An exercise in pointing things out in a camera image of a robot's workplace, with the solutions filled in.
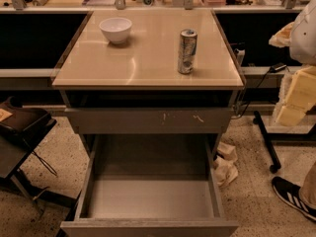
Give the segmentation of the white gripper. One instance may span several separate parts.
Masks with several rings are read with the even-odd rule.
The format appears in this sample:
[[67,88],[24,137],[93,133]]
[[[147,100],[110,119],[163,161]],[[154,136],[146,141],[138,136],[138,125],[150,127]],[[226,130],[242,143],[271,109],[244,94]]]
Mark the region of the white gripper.
[[[281,28],[269,39],[269,45],[279,48],[290,46],[293,25],[291,22]],[[303,65],[295,73],[286,72],[281,80],[278,97],[274,109],[275,123],[298,125],[316,105],[316,67]]]

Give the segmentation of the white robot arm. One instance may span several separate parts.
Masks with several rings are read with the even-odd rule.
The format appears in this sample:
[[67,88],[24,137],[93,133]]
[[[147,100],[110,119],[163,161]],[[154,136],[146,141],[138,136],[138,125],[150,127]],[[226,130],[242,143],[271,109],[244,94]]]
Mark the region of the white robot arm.
[[276,123],[295,126],[316,104],[316,0],[274,34],[269,44],[288,46],[290,57],[302,64],[298,71],[283,77],[274,110]]

